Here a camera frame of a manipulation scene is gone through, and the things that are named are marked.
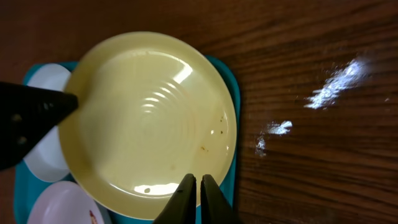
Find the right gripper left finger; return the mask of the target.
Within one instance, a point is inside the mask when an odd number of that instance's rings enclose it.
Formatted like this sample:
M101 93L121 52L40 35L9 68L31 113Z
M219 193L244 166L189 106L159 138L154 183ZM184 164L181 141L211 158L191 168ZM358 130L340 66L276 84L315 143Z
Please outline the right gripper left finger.
M193 224L196 207L196 178L193 174L186 174L153 224Z

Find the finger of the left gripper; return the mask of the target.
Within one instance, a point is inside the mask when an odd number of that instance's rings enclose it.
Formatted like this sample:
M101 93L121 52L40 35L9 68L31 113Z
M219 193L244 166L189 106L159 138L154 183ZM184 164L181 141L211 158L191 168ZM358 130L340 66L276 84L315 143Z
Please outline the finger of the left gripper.
M1 170L17 165L77 108L73 94L1 82Z

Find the white plate with stain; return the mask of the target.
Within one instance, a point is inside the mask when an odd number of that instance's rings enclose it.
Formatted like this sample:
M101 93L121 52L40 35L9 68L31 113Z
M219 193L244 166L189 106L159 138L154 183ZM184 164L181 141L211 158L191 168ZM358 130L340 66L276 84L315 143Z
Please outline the white plate with stain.
M105 224L111 223L111 219L107 210L76 183L61 181L50 185L39 195L27 223Z

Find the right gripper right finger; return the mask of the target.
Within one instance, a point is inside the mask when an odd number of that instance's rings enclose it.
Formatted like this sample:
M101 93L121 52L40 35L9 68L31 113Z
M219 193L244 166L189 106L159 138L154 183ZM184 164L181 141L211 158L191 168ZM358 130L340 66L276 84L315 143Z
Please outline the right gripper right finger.
M204 175L201 180L200 200L202 224L241 224L210 174Z

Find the yellow-green plate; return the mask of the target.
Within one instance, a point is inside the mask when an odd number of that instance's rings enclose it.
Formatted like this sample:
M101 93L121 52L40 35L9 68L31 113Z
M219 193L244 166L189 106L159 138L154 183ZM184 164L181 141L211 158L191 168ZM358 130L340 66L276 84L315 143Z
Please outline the yellow-green plate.
M236 112L220 73L169 35L102 41L65 88L78 108L58 127L78 184L109 210L153 220L185 175L220 184L232 164Z

